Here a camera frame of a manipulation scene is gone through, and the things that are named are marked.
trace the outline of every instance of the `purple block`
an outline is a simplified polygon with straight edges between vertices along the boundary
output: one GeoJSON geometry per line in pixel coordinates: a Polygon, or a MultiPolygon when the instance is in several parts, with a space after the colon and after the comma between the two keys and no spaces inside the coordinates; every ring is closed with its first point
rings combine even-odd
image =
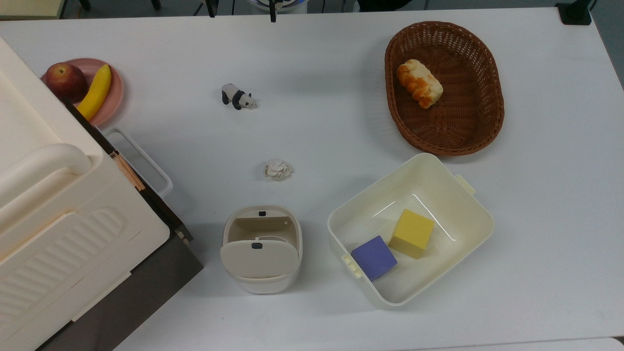
{"type": "Polygon", "coordinates": [[[351,256],[371,281],[388,273],[396,265],[396,259],[380,236],[355,248],[351,256]]]}

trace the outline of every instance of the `apple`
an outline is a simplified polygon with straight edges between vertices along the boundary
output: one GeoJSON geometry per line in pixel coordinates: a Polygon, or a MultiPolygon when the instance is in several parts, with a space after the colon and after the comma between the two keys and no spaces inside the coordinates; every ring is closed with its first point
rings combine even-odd
{"type": "Polygon", "coordinates": [[[45,83],[59,99],[80,102],[89,91],[87,78],[82,71],[67,62],[53,64],[46,71],[45,83]]]}

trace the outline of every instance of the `brown basket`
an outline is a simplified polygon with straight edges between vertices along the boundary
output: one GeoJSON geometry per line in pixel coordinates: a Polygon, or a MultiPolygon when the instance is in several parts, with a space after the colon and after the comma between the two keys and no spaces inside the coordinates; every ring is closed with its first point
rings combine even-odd
{"type": "Polygon", "coordinates": [[[503,124],[503,95],[492,53],[473,33],[453,23],[420,22],[398,32],[386,49],[386,90],[392,119],[414,147],[458,156],[488,146],[503,124]],[[428,109],[396,78],[417,59],[440,81],[442,97],[428,109]]]}

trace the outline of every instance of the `plate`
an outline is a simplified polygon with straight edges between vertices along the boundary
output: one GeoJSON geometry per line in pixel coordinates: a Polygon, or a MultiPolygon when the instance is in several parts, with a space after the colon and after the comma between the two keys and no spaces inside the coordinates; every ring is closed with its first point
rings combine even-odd
{"type": "MultiPolygon", "coordinates": [[[[84,73],[89,86],[93,82],[93,78],[95,77],[97,70],[100,69],[100,67],[102,67],[103,65],[108,64],[102,60],[86,57],[73,59],[66,62],[78,67],[82,71],[82,73],[84,73]]],[[[100,107],[100,110],[97,111],[97,113],[89,121],[94,126],[102,125],[105,122],[109,121],[111,118],[113,118],[124,97],[124,82],[121,80],[121,76],[119,76],[119,73],[113,68],[113,66],[111,66],[110,64],[108,65],[110,66],[110,73],[112,74],[109,93],[108,95],[106,95],[106,99],[104,100],[104,103],[102,103],[102,107],[100,107]]],[[[43,82],[46,82],[45,74],[41,77],[41,80],[43,82]]]]}

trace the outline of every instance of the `bread roll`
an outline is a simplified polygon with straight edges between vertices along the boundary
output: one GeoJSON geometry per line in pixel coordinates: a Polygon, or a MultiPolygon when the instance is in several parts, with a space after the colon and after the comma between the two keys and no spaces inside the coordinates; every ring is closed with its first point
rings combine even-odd
{"type": "Polygon", "coordinates": [[[442,96],[442,84],[418,60],[408,60],[396,70],[399,82],[423,109],[428,109],[442,96]]]}

